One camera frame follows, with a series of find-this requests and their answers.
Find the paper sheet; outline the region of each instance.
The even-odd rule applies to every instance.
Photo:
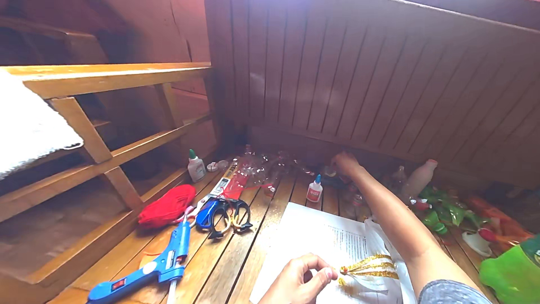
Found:
[[[289,203],[249,300],[257,304],[285,264],[303,254],[314,253],[336,269],[366,258],[365,235],[364,223]],[[389,299],[381,292],[368,292],[360,298],[351,298],[336,281],[332,281],[317,297],[318,304],[387,302]]]

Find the blue glue gun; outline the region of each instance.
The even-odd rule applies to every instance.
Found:
[[[184,275],[184,265],[190,245],[190,223],[184,221],[173,230],[167,248],[152,262],[132,274],[113,282],[97,284],[88,295],[87,304],[114,303],[157,279],[175,281]]]

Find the white plastic bottle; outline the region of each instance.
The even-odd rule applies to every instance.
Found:
[[[322,193],[322,186],[321,186],[321,175],[317,175],[317,178],[314,182],[309,184],[309,188],[307,189],[307,195],[306,198],[310,202],[317,203],[321,200],[321,193]]]
[[[190,173],[191,180],[196,183],[206,175],[203,160],[195,155],[195,151],[190,149],[190,163],[187,165],[187,171]]]
[[[407,179],[407,184],[403,186],[402,196],[418,197],[418,194],[428,185],[433,177],[433,170],[437,167],[437,161],[429,159],[416,170]]]

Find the glue bottle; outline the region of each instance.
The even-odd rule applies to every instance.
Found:
[[[196,183],[203,179],[206,175],[203,160],[195,155],[195,151],[190,149],[190,163],[187,165],[187,171],[190,173],[191,180]]]
[[[307,189],[307,195],[306,198],[310,202],[317,203],[321,200],[321,193],[322,193],[322,186],[321,186],[321,175],[317,175],[317,178],[314,182],[309,184],[309,188]]]

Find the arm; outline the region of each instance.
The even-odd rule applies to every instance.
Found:
[[[352,154],[342,152],[333,162],[362,192],[377,222],[405,260],[416,296],[427,283],[439,279],[454,280],[479,290],[443,252],[414,213],[360,166]]]

